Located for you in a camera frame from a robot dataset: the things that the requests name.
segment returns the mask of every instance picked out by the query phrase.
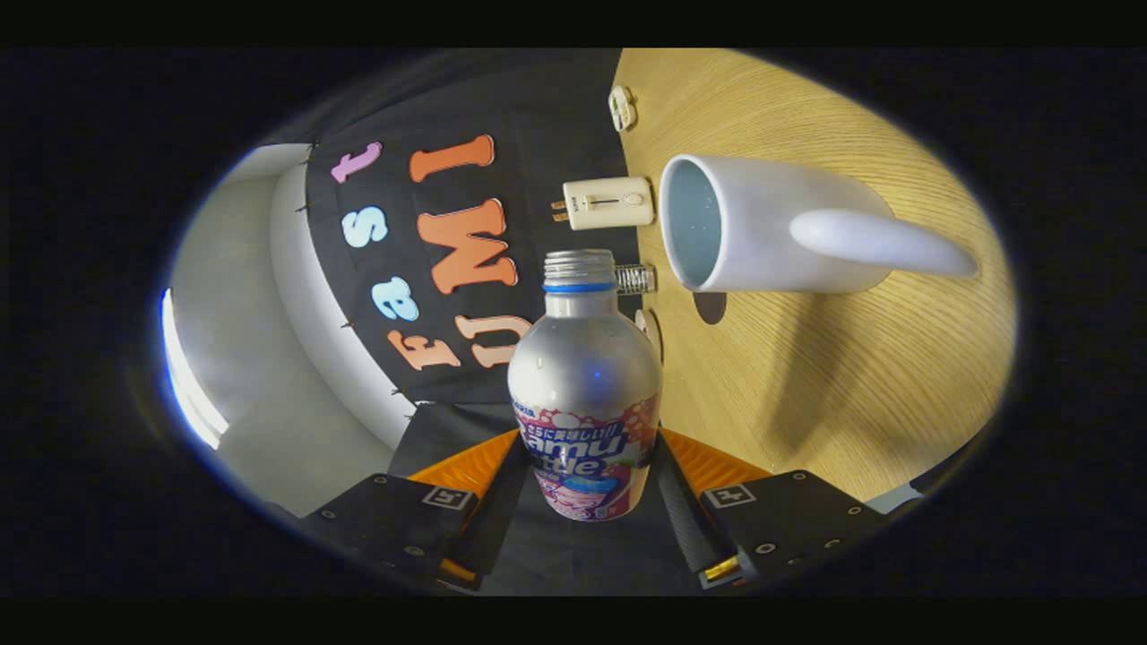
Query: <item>letter s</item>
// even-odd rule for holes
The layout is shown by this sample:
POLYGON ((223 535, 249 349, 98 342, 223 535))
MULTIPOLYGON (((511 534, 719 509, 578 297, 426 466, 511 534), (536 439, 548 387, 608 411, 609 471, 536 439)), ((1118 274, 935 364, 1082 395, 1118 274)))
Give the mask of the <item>letter s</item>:
POLYGON ((381 241, 389 232, 387 215, 377 207, 367 207, 343 216, 343 238, 356 249, 381 241))

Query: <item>gold connector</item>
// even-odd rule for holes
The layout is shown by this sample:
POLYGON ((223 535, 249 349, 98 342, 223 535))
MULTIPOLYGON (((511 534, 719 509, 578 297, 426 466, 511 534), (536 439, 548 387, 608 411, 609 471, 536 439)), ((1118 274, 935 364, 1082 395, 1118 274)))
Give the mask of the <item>gold connector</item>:
POLYGON ((741 565, 736 562, 736 555, 733 555, 728 560, 725 560, 724 562, 718 562, 705 569, 705 580, 712 582, 719 577, 725 577, 726 575, 728 575, 732 572, 735 572, 740 567, 741 565))
POLYGON ((454 577, 460 577, 466 582, 474 582, 478 577, 474 574, 474 572, 462 567, 450 558, 443 558, 438 568, 454 577))

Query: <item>metal spring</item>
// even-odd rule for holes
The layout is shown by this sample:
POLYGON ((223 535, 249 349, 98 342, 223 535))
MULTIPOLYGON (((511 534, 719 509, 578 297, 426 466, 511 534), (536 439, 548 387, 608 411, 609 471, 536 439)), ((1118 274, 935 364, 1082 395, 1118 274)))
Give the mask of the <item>metal spring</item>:
POLYGON ((651 294, 657 290, 656 273, 651 264, 619 264, 614 273, 619 296, 651 294))

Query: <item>mug handle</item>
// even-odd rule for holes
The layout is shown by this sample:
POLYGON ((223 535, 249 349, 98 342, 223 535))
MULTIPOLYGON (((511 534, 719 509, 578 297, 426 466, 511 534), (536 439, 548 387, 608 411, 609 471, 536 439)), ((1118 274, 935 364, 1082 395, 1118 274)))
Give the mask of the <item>mug handle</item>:
POLYGON ((955 278, 972 278, 976 261, 954 242, 895 217, 849 209, 803 212, 789 223, 802 247, 830 257, 955 278))

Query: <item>black fabric banner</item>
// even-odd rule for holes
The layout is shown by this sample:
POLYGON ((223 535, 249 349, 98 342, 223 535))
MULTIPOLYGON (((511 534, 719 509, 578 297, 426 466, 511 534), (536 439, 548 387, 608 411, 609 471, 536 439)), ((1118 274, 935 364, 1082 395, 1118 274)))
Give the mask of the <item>black fabric banner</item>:
MULTIPOLYGON (((638 262, 633 228, 575 232, 551 209, 565 181, 626 174, 607 107, 618 55, 442 54, 323 108, 312 239, 346 321, 411 401, 508 401, 505 360, 544 313, 547 251, 638 262)), ((640 298, 621 304, 632 316, 640 298)))

